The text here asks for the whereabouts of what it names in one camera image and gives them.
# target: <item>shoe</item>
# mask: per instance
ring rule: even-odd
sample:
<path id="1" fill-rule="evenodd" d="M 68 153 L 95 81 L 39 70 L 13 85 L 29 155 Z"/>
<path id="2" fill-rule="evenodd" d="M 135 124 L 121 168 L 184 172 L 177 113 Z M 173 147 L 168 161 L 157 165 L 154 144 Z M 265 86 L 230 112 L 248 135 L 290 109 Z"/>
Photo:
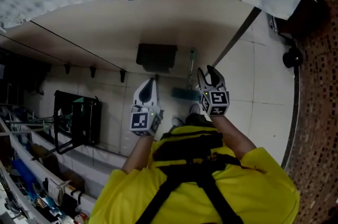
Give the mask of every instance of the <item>shoe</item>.
<path id="1" fill-rule="evenodd" d="M 197 104 L 197 103 L 193 103 L 189 109 L 189 114 L 192 114 L 192 113 L 197 113 L 197 114 L 200 114 L 201 113 L 201 108 L 200 108 L 200 105 Z"/>

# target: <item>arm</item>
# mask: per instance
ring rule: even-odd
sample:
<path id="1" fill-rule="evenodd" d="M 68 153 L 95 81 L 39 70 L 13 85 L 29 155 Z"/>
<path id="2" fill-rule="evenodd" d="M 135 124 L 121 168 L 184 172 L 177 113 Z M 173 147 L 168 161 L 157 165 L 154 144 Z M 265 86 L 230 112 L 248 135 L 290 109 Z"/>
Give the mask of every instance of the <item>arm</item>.
<path id="1" fill-rule="evenodd" d="M 241 159 L 246 153 L 255 149 L 255 145 L 240 130 L 238 130 L 225 116 L 211 116 L 214 126 L 223 133 L 224 143 Z"/>
<path id="2" fill-rule="evenodd" d="M 125 173 L 129 174 L 132 170 L 142 170 L 147 167 L 153 140 L 153 136 L 142 136 L 138 139 L 132 153 L 122 167 Z"/>

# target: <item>metal pole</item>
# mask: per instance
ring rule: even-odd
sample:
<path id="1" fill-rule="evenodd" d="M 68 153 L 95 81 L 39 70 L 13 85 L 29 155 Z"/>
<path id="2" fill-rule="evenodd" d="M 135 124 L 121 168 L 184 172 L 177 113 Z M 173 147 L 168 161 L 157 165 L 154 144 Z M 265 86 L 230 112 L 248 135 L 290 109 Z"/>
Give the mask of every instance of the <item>metal pole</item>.
<path id="1" fill-rule="evenodd" d="M 237 41 L 242 37 L 242 35 L 245 33 L 245 31 L 248 29 L 248 27 L 253 23 L 253 21 L 256 19 L 256 17 L 261 12 L 261 9 L 254 7 L 248 17 L 244 20 L 242 26 L 238 29 L 238 31 L 235 33 L 233 38 L 230 40 L 230 42 L 227 44 L 227 46 L 223 49 L 221 54 L 218 56 L 218 58 L 214 61 L 212 64 L 213 67 L 215 67 L 227 53 L 230 51 L 230 49 L 234 46 L 234 44 L 237 43 Z"/>

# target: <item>cord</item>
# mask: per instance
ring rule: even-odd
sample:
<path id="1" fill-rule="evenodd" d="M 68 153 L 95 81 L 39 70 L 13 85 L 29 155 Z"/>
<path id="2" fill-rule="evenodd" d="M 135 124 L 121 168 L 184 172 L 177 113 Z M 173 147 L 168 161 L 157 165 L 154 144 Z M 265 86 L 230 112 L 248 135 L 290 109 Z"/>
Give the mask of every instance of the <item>cord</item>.
<path id="1" fill-rule="evenodd" d="M 69 41 L 68 39 L 66 39 L 66 38 L 64 38 L 64 37 L 62 37 L 62 36 L 60 36 L 60 35 L 56 34 L 55 32 L 52 32 L 51 30 L 48 30 L 47 28 L 45 28 L 45 27 L 43 27 L 43 26 L 41 26 L 41 25 L 39 25 L 39 24 L 35 23 L 34 21 L 31 21 L 31 22 L 32 22 L 33 24 L 35 24 L 35 25 L 37 25 L 37 26 L 39 26 L 39 27 L 41 27 L 41 28 L 45 29 L 46 31 L 48 31 L 48 32 L 50 32 L 50 33 L 52 33 L 52 34 L 54 34 L 54 35 L 58 36 L 59 38 L 61 38 L 61 39 L 64 39 L 65 41 L 67 41 L 67 42 L 69 42 L 69 43 L 71 43 L 71 44 L 73 44 L 73 45 L 77 46 L 78 48 L 80 48 L 80 49 L 82 49 L 82 50 L 85 50 L 85 51 L 87 51 L 88 53 L 90 53 L 90 54 L 94 55 L 95 57 L 98 57 L 98 58 L 100 58 L 100 59 L 104 60 L 105 62 L 108 62 L 108 63 L 109 63 L 109 64 L 111 64 L 112 66 L 115 66 L 115 67 L 117 67 L 118 69 L 120 69 L 120 70 L 122 70 L 122 71 L 125 71 L 125 72 L 126 72 L 126 70 L 124 70 L 124 69 L 122 69 L 121 67 L 119 67 L 119 66 L 117 66 L 117 65 L 113 64 L 112 62 L 105 60 L 104 58 L 102 58 L 102 57 L 100 57 L 100 56 L 98 56 L 98 55 L 96 55 L 96 54 L 94 54 L 94 53 L 90 52 L 90 51 L 89 51 L 89 50 L 87 50 L 87 49 L 84 49 L 83 47 L 81 47 L 81 46 L 79 46 L 79 45 L 77 45 L 77 44 L 75 44 L 75 43 L 73 43 L 73 42 Z"/>
<path id="2" fill-rule="evenodd" d="M 59 58 L 57 58 L 57 57 L 54 57 L 54 56 L 49 55 L 49 54 L 47 54 L 47 53 L 44 53 L 44 52 L 42 52 L 42 51 L 40 51 L 40 50 L 37 50 L 37 49 L 35 49 L 35 48 L 33 48 L 33 47 L 29 46 L 29 45 L 25 45 L 25 44 L 23 44 L 23 43 L 21 43 L 21 42 L 19 42 L 19 41 L 17 41 L 17 40 L 14 40 L 14 39 L 12 39 L 12 38 L 9 38 L 9 37 L 7 37 L 7 36 L 4 36 L 4 35 L 1 34 L 1 33 L 0 33 L 0 35 L 3 36 L 4 38 L 7 38 L 7 39 L 9 39 L 9 40 L 11 40 L 11 41 L 17 43 L 17 44 L 20 44 L 20 45 L 25 46 L 26 48 L 35 50 L 35 51 L 37 51 L 37 52 L 39 52 L 39 53 L 41 53 L 41 54 L 47 55 L 47 56 L 52 57 L 52 58 L 54 58 L 54 59 L 56 59 L 56 60 L 58 60 L 58 61 L 62 61 L 62 62 L 65 62 L 65 63 L 69 64 L 69 62 L 67 62 L 67 61 L 61 60 L 61 59 L 59 59 Z"/>

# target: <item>brick wall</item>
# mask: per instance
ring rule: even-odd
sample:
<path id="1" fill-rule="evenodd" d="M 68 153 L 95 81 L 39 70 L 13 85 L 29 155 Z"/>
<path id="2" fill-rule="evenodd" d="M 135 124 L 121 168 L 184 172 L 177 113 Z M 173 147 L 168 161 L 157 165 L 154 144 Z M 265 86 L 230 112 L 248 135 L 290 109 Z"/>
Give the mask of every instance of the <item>brick wall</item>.
<path id="1" fill-rule="evenodd" d="M 331 20 L 299 42 L 299 115 L 286 171 L 301 192 L 295 223 L 322 223 L 338 198 L 338 0 Z"/>

